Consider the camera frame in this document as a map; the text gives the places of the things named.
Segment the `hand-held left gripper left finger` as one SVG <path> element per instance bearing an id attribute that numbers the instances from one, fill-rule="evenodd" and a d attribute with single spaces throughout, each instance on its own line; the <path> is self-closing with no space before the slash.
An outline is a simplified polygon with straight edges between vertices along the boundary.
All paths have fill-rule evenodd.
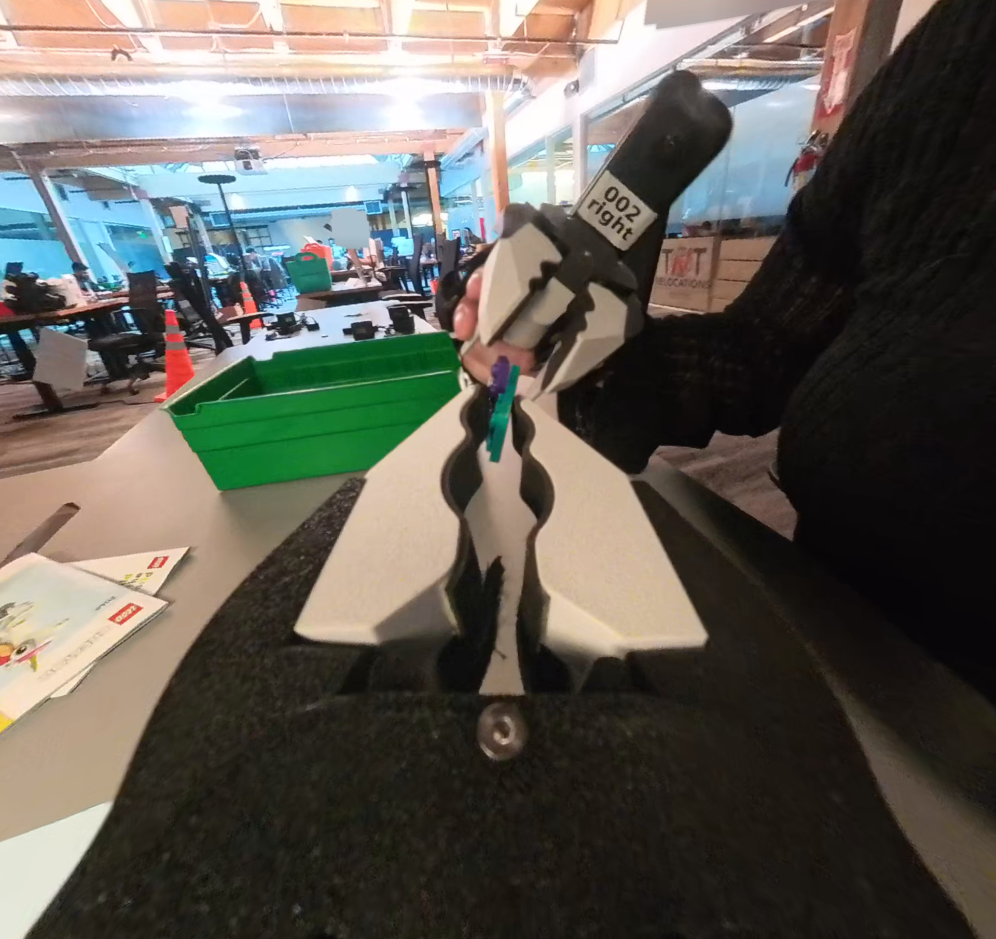
<path id="1" fill-rule="evenodd" d="M 458 393 L 366 473 L 294 632 L 351 646 L 441 643 L 458 632 L 449 591 L 466 551 L 454 460 L 476 393 Z"/>

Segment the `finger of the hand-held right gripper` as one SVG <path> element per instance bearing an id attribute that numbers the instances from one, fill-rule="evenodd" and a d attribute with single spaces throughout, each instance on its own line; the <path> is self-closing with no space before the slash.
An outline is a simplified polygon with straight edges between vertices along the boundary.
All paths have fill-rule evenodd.
<path id="1" fill-rule="evenodd" d="M 545 335 L 537 396 L 563 392 L 589 377 L 637 334 L 642 322 L 637 297 L 588 285 Z"/>
<path id="2" fill-rule="evenodd" d="M 462 330 L 465 367 L 522 353 L 527 367 L 579 367 L 579 286 L 563 280 L 568 249 L 561 206 L 510 206 L 480 271 L 472 328 Z"/>

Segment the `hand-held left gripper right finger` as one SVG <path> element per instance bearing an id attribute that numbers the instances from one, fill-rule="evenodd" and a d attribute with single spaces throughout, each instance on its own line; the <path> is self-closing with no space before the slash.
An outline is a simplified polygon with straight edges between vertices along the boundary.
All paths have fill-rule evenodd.
<path id="1" fill-rule="evenodd" d="M 516 401 L 516 450 L 535 518 L 522 655 L 595 661 L 704 647 L 706 628 L 629 476 L 533 400 Z"/>

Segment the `green lego plate assembly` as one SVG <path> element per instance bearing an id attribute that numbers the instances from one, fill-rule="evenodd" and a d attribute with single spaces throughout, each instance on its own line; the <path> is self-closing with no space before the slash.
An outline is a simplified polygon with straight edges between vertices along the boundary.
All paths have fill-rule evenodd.
<path id="1" fill-rule="evenodd" d="M 517 396 L 519 376 L 520 366 L 513 364 L 508 356 L 499 356 L 492 365 L 488 385 L 490 417 L 485 437 L 485 447 L 492 463 L 498 463 L 501 459 Z"/>

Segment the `green plastic bin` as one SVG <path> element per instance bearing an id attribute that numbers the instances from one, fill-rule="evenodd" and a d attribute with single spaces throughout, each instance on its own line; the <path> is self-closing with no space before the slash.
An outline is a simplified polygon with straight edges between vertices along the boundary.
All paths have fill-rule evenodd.
<path id="1" fill-rule="evenodd" d="M 459 392 L 448 335 L 245 357 L 165 404 L 221 491 L 371 468 Z"/>

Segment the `person's right forearm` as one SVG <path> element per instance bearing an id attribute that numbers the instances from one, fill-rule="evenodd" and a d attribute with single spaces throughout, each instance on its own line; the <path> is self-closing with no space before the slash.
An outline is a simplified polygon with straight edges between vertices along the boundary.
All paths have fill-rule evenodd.
<path id="1" fill-rule="evenodd" d="M 629 475 L 662 447 L 770 432 L 814 360 L 793 299 L 802 260 L 779 239 L 725 310 L 648 319 L 601 369 L 559 394 L 560 422 Z"/>

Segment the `person's right hand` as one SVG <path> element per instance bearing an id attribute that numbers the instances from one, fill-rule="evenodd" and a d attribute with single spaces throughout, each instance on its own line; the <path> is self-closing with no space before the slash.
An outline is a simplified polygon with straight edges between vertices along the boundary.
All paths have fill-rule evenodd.
<path id="1" fill-rule="evenodd" d="M 463 343 L 471 341 L 476 334 L 482 287 L 483 269 L 469 275 L 453 312 L 453 333 Z"/>

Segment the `wooden crate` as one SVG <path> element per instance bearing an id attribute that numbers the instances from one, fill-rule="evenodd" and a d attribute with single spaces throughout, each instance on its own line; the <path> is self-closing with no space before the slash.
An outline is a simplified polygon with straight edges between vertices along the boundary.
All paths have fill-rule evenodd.
<path id="1" fill-rule="evenodd" d="M 663 241 L 649 299 L 653 310 L 725 310 L 754 278 L 775 237 L 678 237 Z"/>

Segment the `red fire extinguisher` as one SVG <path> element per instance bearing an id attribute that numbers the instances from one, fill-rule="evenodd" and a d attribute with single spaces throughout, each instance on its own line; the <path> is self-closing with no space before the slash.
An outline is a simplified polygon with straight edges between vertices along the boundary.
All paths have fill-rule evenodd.
<path id="1" fill-rule="evenodd" d="M 829 135 L 822 130 L 813 130 L 798 152 L 789 168 L 785 185 L 798 193 L 813 177 L 815 170 L 824 158 L 829 144 Z"/>

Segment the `small closed instruction booklet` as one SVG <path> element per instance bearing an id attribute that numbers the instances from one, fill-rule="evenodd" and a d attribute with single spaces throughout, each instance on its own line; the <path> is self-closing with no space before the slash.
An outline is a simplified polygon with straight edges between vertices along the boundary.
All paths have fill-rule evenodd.
<path id="1" fill-rule="evenodd" d="M 189 551 L 189 547 L 173 547 L 146 553 L 77 560 L 70 565 L 93 576 L 155 596 Z"/>

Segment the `person's torso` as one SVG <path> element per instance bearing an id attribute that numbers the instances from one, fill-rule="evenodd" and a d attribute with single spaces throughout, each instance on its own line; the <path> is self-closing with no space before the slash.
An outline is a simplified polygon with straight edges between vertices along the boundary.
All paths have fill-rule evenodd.
<path id="1" fill-rule="evenodd" d="M 796 542 L 994 701 L 995 0 L 939 0 L 832 146 L 839 326 L 777 471 Z"/>

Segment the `closed bird-cover instruction booklet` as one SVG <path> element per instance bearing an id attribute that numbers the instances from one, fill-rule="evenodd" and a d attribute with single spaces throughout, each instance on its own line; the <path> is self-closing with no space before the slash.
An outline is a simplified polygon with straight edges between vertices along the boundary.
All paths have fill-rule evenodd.
<path id="1" fill-rule="evenodd" d="M 168 603 L 31 553 L 1 570 L 1 730 L 57 696 Z"/>

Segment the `open instruction booklet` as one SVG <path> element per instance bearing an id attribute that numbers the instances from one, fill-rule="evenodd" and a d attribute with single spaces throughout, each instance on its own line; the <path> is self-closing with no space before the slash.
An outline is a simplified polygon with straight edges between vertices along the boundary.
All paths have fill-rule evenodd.
<path id="1" fill-rule="evenodd" d="M 1 937 L 23 938 L 92 846 L 112 803 L 7 838 L 1 843 Z"/>

